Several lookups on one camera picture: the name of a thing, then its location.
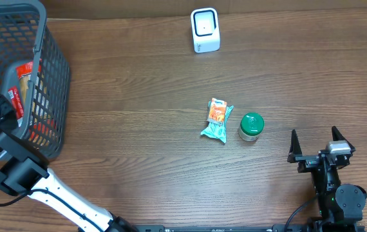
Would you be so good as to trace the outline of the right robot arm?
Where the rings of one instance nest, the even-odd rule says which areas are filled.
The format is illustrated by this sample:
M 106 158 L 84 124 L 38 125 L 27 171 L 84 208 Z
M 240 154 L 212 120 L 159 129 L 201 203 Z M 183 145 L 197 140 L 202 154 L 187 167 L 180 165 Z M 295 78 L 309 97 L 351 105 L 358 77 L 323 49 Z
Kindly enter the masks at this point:
M 355 147 L 332 127 L 332 140 L 315 155 L 303 155 L 296 130 L 292 130 L 287 162 L 298 164 L 299 173 L 310 173 L 315 196 L 299 206 L 285 223 L 284 231 L 362 231 L 357 226 L 362 220 L 367 192 L 364 188 L 343 184 L 338 171 L 350 165 Z M 292 219 L 313 202 L 319 206 L 319 217 L 310 217 L 302 226 L 292 227 Z

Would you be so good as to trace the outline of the red snack package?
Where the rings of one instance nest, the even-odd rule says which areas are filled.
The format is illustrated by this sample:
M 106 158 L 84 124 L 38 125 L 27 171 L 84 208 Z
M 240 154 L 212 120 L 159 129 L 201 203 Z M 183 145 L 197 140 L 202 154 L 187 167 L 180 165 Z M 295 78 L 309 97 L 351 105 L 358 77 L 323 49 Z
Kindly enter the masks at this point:
M 31 78 L 33 69 L 33 62 L 30 61 L 28 63 L 22 64 L 18 66 L 15 70 L 17 72 L 17 78 L 19 81 L 20 90 L 18 90 L 17 86 L 13 86 L 8 89 L 8 95 L 12 102 L 12 106 L 14 107 L 15 114 L 17 117 L 18 127 L 21 126 L 23 122 L 24 116 L 24 104 L 23 100 L 26 98 L 26 94 L 28 93 L 28 81 Z M 54 120 L 51 118 L 50 114 L 48 114 L 43 108 L 49 108 L 49 100 L 46 100 L 46 97 L 43 95 L 47 94 L 47 88 L 44 87 L 43 78 L 44 75 L 41 73 L 41 67 L 38 67 L 36 83 L 38 84 L 38 88 L 41 93 L 38 93 L 36 89 L 34 89 L 34 99 L 41 103 L 41 106 L 33 103 L 32 113 L 36 114 L 40 119 L 45 120 L 47 125 L 51 127 L 55 126 Z M 55 133 L 52 130 L 49 130 L 39 119 L 30 117 L 30 125 L 33 126 L 32 130 L 28 130 L 30 132 L 29 141 L 32 141 L 40 146 L 47 146 L 50 144 L 49 139 L 55 136 Z

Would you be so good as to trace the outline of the green lid jar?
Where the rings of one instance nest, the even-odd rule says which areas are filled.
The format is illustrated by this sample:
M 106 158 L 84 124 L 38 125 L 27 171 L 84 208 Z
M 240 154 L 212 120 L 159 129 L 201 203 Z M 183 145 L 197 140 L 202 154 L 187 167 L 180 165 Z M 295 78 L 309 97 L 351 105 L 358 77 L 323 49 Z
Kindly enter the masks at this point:
M 258 113 L 250 112 L 243 116 L 238 128 L 238 134 L 243 140 L 253 142 L 258 139 L 264 126 L 265 121 L 263 117 Z

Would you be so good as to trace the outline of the teal tissue packet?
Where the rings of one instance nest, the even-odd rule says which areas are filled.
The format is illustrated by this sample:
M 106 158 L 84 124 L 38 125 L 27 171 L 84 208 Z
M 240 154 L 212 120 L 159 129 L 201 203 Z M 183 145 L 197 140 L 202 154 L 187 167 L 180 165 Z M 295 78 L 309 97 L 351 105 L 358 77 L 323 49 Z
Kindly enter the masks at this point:
M 200 135 L 205 135 L 211 139 L 218 139 L 222 141 L 224 144 L 227 141 L 227 133 L 226 133 L 226 126 L 227 121 L 232 113 L 234 106 L 227 106 L 225 112 L 225 118 L 223 124 L 216 124 L 210 122 L 208 126 L 200 132 Z

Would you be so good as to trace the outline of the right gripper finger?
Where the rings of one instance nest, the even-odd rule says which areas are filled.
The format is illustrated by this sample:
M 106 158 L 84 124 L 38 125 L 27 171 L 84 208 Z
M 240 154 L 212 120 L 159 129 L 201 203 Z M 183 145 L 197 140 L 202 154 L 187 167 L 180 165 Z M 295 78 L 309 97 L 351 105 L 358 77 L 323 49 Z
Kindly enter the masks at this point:
M 296 130 L 292 130 L 287 162 L 295 163 L 303 156 Z
M 336 126 L 332 126 L 333 141 L 344 140 L 349 145 L 351 151 L 355 151 L 355 147 L 341 134 Z

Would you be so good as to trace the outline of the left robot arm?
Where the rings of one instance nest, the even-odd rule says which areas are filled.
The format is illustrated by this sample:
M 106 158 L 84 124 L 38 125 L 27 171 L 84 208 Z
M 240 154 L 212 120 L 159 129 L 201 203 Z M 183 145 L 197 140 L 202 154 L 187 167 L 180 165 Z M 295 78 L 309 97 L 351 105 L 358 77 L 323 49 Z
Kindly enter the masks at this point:
M 72 221 L 79 231 L 136 231 L 122 217 L 65 185 L 39 150 L 12 135 L 17 126 L 14 107 L 0 94 L 0 190 L 14 197 L 10 204 L 25 197 L 38 200 Z

